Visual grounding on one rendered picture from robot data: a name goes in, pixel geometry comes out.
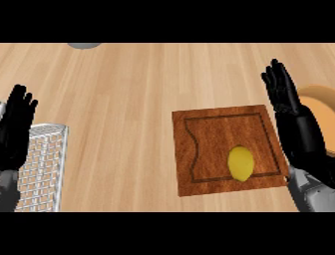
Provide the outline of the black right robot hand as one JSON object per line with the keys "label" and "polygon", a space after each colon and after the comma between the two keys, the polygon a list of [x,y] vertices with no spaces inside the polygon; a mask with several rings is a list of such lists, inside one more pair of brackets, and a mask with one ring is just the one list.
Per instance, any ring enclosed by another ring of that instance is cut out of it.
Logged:
{"label": "black right robot hand", "polygon": [[335,189],[335,157],[326,153],[317,120],[299,102],[290,76],[276,59],[270,60],[259,77],[273,107],[279,143],[289,165],[304,170]]}

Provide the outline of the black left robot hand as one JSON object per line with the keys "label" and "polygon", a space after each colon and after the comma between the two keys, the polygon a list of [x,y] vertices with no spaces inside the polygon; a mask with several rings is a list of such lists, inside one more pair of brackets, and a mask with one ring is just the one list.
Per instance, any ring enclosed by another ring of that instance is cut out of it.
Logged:
{"label": "black left robot hand", "polygon": [[38,101],[32,99],[26,87],[15,85],[0,121],[0,171],[17,170],[26,161],[36,106]]}

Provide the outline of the tan orange pot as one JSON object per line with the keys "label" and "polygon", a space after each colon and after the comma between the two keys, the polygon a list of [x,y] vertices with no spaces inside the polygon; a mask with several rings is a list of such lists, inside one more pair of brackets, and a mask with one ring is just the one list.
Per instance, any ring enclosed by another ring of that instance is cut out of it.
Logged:
{"label": "tan orange pot", "polygon": [[335,89],[308,85],[298,89],[301,104],[313,112],[324,138],[324,147],[335,154]]}

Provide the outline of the yellow lemon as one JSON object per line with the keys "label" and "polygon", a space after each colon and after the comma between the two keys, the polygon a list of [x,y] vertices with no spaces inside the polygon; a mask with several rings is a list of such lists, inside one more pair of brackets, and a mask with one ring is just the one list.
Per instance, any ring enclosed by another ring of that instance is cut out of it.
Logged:
{"label": "yellow lemon", "polygon": [[253,159],[249,150],[236,146],[227,156],[227,168],[234,180],[245,181],[252,174]]}

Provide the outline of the brown wooden cutting board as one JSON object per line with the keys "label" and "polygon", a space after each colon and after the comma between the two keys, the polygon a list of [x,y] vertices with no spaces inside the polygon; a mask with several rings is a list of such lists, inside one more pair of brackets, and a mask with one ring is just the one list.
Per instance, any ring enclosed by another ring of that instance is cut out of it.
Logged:
{"label": "brown wooden cutting board", "polygon": [[[179,197],[286,185],[287,165],[265,105],[171,113]],[[227,167],[228,152],[248,149],[253,169],[245,181]]]}

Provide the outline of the grey round object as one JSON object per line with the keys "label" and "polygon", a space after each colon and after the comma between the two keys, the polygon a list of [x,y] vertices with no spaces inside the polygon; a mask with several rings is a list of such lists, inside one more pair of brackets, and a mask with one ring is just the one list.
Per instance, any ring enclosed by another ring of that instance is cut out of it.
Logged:
{"label": "grey round object", "polygon": [[67,45],[77,50],[86,50],[98,47],[101,43],[67,43]]}

